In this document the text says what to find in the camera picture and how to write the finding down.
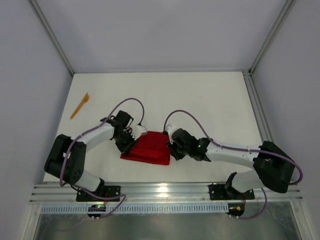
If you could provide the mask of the red cloth napkin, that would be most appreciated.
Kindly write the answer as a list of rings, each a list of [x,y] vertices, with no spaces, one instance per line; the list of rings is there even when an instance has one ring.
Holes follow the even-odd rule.
[[[141,136],[129,153],[122,153],[121,159],[154,165],[168,166],[171,153],[166,143],[169,137],[161,132],[148,131]]]

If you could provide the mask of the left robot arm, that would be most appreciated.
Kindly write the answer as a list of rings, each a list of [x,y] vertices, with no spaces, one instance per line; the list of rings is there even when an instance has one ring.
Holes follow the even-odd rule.
[[[76,187],[78,202],[119,200],[108,193],[105,181],[85,170],[86,154],[101,143],[114,140],[119,152],[128,154],[138,142],[130,129],[134,118],[120,110],[117,115],[85,131],[77,137],[60,134],[56,137],[44,165],[44,171],[60,180],[62,185]]]

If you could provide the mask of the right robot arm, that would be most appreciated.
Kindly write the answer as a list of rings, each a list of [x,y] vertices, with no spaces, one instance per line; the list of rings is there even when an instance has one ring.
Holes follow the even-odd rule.
[[[232,200],[241,199],[249,190],[264,187],[280,194],[288,191],[295,165],[273,142],[264,141],[254,148],[225,146],[207,137],[197,139],[171,124],[164,132],[168,135],[166,145],[170,154],[177,161],[189,156],[198,162],[226,162],[249,168],[246,172],[231,173],[225,182],[224,191]]]

